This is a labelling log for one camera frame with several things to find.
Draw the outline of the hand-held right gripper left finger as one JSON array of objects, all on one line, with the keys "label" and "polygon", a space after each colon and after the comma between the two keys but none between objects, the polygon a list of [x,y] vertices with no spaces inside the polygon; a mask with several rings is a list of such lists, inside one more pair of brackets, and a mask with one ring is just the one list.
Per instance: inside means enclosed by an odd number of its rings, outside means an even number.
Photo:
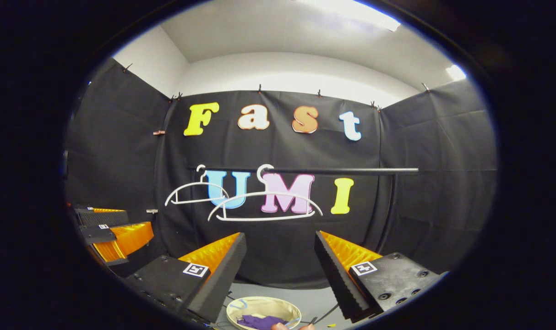
[{"label": "hand-held right gripper left finger", "polygon": [[180,258],[161,255],[125,283],[176,317],[214,323],[246,251],[246,235],[237,232]]}]

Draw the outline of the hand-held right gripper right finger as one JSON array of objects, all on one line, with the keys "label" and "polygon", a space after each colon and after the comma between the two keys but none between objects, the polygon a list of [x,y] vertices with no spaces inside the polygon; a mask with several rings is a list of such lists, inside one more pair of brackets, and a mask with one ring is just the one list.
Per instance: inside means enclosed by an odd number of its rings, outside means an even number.
[{"label": "hand-held right gripper right finger", "polygon": [[316,232],[314,251],[343,317],[352,322],[397,309],[444,277],[401,253],[380,255],[324,231]]}]

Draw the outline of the cream round laundry hamper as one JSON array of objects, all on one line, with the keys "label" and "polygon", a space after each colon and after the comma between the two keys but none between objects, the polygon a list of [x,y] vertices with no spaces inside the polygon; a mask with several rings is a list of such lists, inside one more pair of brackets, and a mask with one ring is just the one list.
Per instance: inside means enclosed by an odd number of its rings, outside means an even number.
[{"label": "cream round laundry hamper", "polygon": [[226,307],[228,321],[240,330],[255,330],[237,324],[236,318],[243,315],[255,315],[259,317],[273,316],[282,318],[289,323],[286,326],[295,328],[301,322],[302,313],[298,307],[290,302],[272,297],[244,297],[233,300]]}]

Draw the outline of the purple corduroy shirt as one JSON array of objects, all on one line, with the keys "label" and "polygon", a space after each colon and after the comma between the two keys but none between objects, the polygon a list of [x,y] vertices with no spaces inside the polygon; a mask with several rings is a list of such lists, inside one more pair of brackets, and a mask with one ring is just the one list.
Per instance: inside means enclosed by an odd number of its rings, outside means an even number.
[{"label": "purple corduroy shirt", "polygon": [[259,317],[255,315],[243,315],[242,317],[236,318],[237,324],[244,327],[253,328],[255,330],[271,330],[271,327],[276,324],[286,325],[289,322],[283,320],[282,318],[265,316]]}]

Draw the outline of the large white clothes hanger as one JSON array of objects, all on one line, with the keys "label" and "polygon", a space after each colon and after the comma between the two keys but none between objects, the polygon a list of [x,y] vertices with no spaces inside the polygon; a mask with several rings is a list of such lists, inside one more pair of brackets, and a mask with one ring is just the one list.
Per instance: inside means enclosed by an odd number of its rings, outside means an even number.
[{"label": "large white clothes hanger", "polygon": [[[229,197],[213,208],[207,216],[207,221],[215,217],[219,221],[227,222],[269,222],[279,220],[298,220],[306,219],[316,212],[323,215],[322,209],[310,198],[310,192],[315,181],[313,175],[298,175],[288,187],[279,173],[271,172],[274,167],[270,164],[263,164],[257,168],[256,177],[264,185],[261,192],[247,192]],[[226,205],[230,201],[249,197],[264,197],[265,201],[261,206],[261,212],[265,217],[228,217]]]}]

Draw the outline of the small white clothes hanger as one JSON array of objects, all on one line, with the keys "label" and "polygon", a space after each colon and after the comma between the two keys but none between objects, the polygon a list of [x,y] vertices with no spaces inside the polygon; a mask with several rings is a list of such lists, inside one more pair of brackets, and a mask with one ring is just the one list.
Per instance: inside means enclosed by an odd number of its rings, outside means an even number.
[{"label": "small white clothes hanger", "polygon": [[[189,182],[187,184],[181,185],[175,188],[166,198],[164,205],[184,205],[184,204],[196,204],[196,203],[204,203],[209,201],[224,201],[229,198],[228,192],[219,184],[215,184],[213,182],[205,181],[205,177],[207,177],[207,167],[206,165],[200,164],[196,167],[196,172],[200,173],[199,180],[197,182]],[[184,190],[191,190],[192,188],[196,188],[197,186],[207,187],[207,190],[211,187],[215,188],[215,192],[217,194],[213,196],[207,195],[206,198],[190,198],[188,200],[182,200],[180,196],[180,192]]]}]

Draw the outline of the black clothes rack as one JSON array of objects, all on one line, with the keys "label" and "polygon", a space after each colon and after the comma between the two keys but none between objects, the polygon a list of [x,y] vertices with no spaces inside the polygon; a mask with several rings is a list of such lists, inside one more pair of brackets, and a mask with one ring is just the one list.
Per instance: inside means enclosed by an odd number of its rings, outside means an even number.
[{"label": "black clothes rack", "polygon": [[[264,185],[256,177],[257,168],[260,165],[250,167],[213,167],[206,165],[206,182],[213,182],[221,185],[228,192],[229,197],[238,194],[261,192]],[[178,182],[175,188],[189,182],[198,182],[200,173],[196,172],[197,165],[186,167],[188,178],[183,182]],[[313,175],[314,182],[310,192],[310,198],[322,209],[323,215],[318,212],[315,215],[298,220],[279,220],[269,222],[227,222],[219,221],[215,217],[207,221],[207,216],[213,208],[222,201],[209,201],[196,204],[169,205],[165,206],[166,211],[178,212],[173,217],[175,223],[181,230],[190,230],[195,236],[195,242],[201,246],[211,243],[224,235],[231,235],[236,232],[243,232],[247,236],[248,250],[250,253],[268,256],[270,254],[269,244],[271,242],[292,242],[299,244],[303,250],[311,249],[305,239],[313,235],[314,228],[339,228],[347,231],[346,225],[353,227],[353,222],[343,214],[332,214],[330,209],[333,200],[337,197],[337,186],[333,181],[338,178],[349,178],[354,180],[357,188],[366,188],[369,194],[369,205],[361,205],[358,201],[349,201],[349,205],[355,205],[358,209],[363,209],[371,213],[374,206],[376,190],[378,188],[377,175],[417,175],[417,168],[328,168],[328,169],[299,169],[275,167],[271,172],[279,173],[284,182],[289,187],[298,175]],[[182,200],[190,198],[206,198],[207,195],[216,195],[215,188],[197,186],[191,190],[180,192]],[[165,193],[165,200],[171,192]],[[264,197],[249,197],[246,200],[230,201],[226,205],[228,217],[265,217],[261,212]]]}]

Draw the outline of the black backdrop cloth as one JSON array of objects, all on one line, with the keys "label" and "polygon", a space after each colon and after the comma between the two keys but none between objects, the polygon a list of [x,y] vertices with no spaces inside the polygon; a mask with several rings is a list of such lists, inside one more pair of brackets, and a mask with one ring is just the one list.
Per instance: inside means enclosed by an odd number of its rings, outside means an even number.
[{"label": "black backdrop cloth", "polygon": [[[289,290],[327,286],[314,252],[316,231],[377,253],[403,253],[437,273],[452,271],[473,248],[496,192],[495,134],[485,103],[466,81],[381,110],[279,91],[172,99],[111,59],[96,71],[78,106],[65,135],[67,200],[124,209],[132,223],[152,223],[150,243],[111,267],[119,276],[163,254],[179,258],[209,244],[195,242],[175,223],[178,212],[164,209],[165,193],[189,177],[189,165],[419,170],[377,175],[371,213],[349,205],[369,205],[366,188],[349,178],[334,180],[330,211],[354,226],[314,228],[305,239],[311,249],[271,242],[265,256],[247,247],[236,280]],[[166,134],[154,136],[158,130]]]}]

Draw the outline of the row of black clips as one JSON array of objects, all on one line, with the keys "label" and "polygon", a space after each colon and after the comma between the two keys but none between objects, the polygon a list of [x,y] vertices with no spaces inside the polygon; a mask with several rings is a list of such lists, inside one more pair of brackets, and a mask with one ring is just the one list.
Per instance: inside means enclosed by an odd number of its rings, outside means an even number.
[{"label": "row of black clips", "polygon": [[130,71],[168,96],[279,91],[388,107],[420,94],[393,77],[347,62],[193,63],[182,72],[134,67]]}]

